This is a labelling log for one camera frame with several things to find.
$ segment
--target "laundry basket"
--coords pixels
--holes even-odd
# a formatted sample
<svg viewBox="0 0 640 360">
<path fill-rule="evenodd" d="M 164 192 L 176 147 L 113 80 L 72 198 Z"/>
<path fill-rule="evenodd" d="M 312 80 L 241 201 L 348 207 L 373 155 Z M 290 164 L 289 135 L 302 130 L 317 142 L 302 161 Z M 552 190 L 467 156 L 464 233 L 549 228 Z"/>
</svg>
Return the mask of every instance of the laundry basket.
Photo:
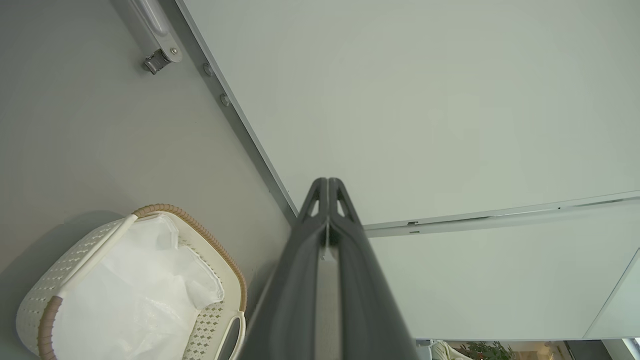
<svg viewBox="0 0 640 360">
<path fill-rule="evenodd" d="M 135 221 L 156 214 L 171 218 L 179 232 L 179 244 L 194 250 L 220 278 L 225 290 L 223 301 L 201 310 L 182 358 L 217 360 L 227 336 L 235 336 L 230 333 L 233 323 L 239 322 L 239 332 L 230 358 L 237 357 L 246 330 L 244 276 L 209 231 L 182 209 L 167 204 L 145 206 L 128 217 L 93 230 L 62 255 L 38 280 L 20 304 L 16 318 L 20 340 L 30 351 L 41 359 L 57 359 L 52 331 L 66 291 L 104 257 Z"/>
</svg>

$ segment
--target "woven brown rim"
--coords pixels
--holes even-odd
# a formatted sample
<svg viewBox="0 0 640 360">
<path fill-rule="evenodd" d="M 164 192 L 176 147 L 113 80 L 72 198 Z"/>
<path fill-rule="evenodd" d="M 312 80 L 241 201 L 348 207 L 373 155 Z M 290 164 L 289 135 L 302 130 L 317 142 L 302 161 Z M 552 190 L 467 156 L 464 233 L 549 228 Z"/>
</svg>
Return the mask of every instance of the woven brown rim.
<svg viewBox="0 0 640 360">
<path fill-rule="evenodd" d="M 153 215 L 156 211 L 164 211 L 166 213 L 174 214 L 182 219 L 185 223 L 189 224 L 200 236 L 202 236 L 209 245 L 211 245 L 220 256 L 225 260 L 227 265 L 234 271 L 238 281 L 240 282 L 240 311 L 246 309 L 246 281 L 244 275 L 240 271 L 240 268 L 236 262 L 229 256 L 229 253 L 225 250 L 220 242 L 207 230 L 204 226 L 200 225 L 191 215 L 187 214 L 183 209 L 177 206 L 169 204 L 155 204 L 148 205 L 144 208 L 137 209 L 133 212 L 138 218 L 147 217 Z M 62 305 L 62 298 L 58 296 L 51 297 L 51 300 L 44 308 L 42 317 L 40 319 L 40 326 L 38 326 L 38 353 L 42 360 L 57 360 L 56 354 L 53 351 L 52 333 L 53 333 L 53 321 L 56 319 L 56 313 Z"/>
</svg>

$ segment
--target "white panel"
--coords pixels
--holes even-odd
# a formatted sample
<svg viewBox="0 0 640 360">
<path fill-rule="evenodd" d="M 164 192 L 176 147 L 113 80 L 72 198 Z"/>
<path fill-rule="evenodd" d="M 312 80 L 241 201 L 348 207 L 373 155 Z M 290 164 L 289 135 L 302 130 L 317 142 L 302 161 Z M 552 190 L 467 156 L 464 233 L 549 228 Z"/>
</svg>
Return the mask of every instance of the white panel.
<svg viewBox="0 0 640 360">
<path fill-rule="evenodd" d="M 639 1 L 184 2 L 298 206 L 326 176 L 364 224 L 640 188 Z"/>
<path fill-rule="evenodd" d="M 585 338 L 640 337 L 640 251 L 636 252 Z"/>
<path fill-rule="evenodd" d="M 371 243 L 416 338 L 579 339 L 639 233 L 638 202 L 620 202 L 562 220 Z"/>
</svg>

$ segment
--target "gray wall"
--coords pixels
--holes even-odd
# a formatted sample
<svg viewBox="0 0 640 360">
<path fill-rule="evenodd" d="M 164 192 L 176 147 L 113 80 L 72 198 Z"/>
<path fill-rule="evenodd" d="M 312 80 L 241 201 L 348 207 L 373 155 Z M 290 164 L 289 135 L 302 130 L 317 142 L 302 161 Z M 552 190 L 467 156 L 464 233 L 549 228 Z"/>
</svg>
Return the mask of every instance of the gray wall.
<svg viewBox="0 0 640 360">
<path fill-rule="evenodd" d="M 13 329 L 35 281 L 82 235 L 138 207 L 167 202 L 190 212 L 239 263 L 251 294 L 288 235 L 223 115 L 229 109 L 210 91 L 217 85 L 202 74 L 204 57 L 192 51 L 156 76 L 142 71 L 146 54 L 123 6 L 0 4 L 2 358 L 35 358 Z M 174 26 L 193 48 L 186 25 Z"/>
</svg>

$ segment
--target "perforated basket side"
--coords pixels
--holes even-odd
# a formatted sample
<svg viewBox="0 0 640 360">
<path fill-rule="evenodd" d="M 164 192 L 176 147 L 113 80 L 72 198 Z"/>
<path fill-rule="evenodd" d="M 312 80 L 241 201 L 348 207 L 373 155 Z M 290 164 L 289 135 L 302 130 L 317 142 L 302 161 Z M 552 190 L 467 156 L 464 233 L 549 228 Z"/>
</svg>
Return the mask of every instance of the perforated basket side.
<svg viewBox="0 0 640 360">
<path fill-rule="evenodd" d="M 32 353 L 38 354 L 38 326 L 51 297 L 56 294 L 64 278 L 73 271 L 78 262 L 122 221 L 116 220 L 88 233 L 67 250 L 24 297 L 18 308 L 15 323 L 20 340 Z"/>
</svg>

